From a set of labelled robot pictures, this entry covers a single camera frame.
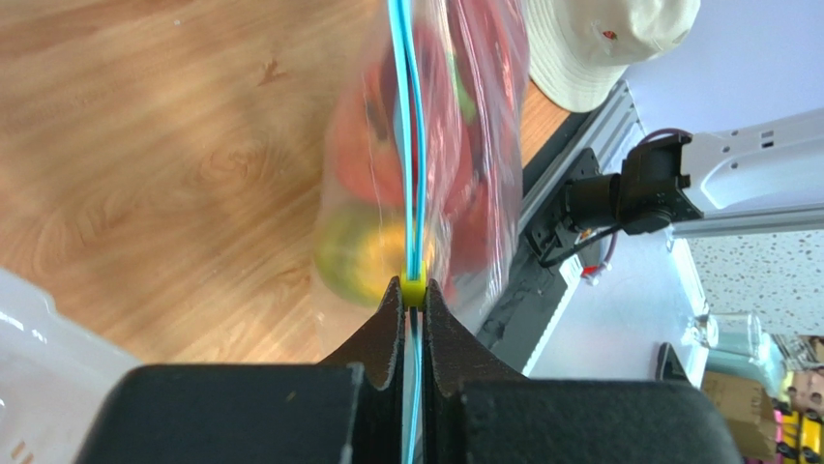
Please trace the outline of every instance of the white plastic bin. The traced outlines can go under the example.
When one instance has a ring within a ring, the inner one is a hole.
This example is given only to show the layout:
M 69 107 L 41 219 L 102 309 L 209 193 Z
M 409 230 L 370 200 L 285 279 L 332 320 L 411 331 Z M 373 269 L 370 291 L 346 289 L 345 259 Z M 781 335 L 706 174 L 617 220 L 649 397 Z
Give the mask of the white plastic bin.
M 139 364 L 0 269 L 0 462 L 73 462 L 108 391 Z

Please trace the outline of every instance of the transparent plastic bag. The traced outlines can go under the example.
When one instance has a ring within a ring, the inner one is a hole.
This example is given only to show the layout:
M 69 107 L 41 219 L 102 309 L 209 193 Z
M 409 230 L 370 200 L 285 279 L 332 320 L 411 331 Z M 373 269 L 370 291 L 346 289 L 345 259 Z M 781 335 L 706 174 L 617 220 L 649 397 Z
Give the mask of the transparent plastic bag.
M 427 137 L 427 275 L 456 317 L 477 326 L 505 288 L 516 249 L 529 67 L 523 16 L 518 0 L 413 5 Z M 404 263 L 397 76 L 385 4 L 357 69 L 326 133 L 312 275 L 324 351 L 370 317 Z M 414 137 L 412 145 L 414 166 Z

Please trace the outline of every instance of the yellow tip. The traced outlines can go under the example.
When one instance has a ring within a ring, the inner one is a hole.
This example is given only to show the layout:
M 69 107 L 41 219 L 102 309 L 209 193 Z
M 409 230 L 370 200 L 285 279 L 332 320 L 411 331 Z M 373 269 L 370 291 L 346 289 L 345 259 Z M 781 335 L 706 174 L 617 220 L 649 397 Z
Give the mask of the yellow tip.
M 409 280 L 406 270 L 400 273 L 400 295 L 404 307 L 424 307 L 424 298 L 427 295 L 427 263 L 421 263 L 421 278 Z

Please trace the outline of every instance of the beige hat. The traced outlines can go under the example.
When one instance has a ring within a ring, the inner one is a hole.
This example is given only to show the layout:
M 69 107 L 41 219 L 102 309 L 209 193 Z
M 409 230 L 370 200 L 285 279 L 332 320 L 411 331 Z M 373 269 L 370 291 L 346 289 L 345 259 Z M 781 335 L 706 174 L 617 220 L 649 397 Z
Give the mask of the beige hat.
M 700 0 L 525 0 L 530 75 L 559 106 L 597 108 L 632 63 L 675 48 Z

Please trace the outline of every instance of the wood grain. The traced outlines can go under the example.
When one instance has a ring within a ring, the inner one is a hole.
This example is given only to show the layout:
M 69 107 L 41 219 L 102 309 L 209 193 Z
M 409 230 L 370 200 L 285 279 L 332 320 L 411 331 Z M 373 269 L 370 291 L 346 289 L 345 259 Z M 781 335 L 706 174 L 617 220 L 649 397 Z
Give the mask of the wood grain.
M 0 4 L 0 266 L 146 362 L 304 362 L 322 136 L 374 1 Z M 525 159 L 566 113 L 534 86 Z

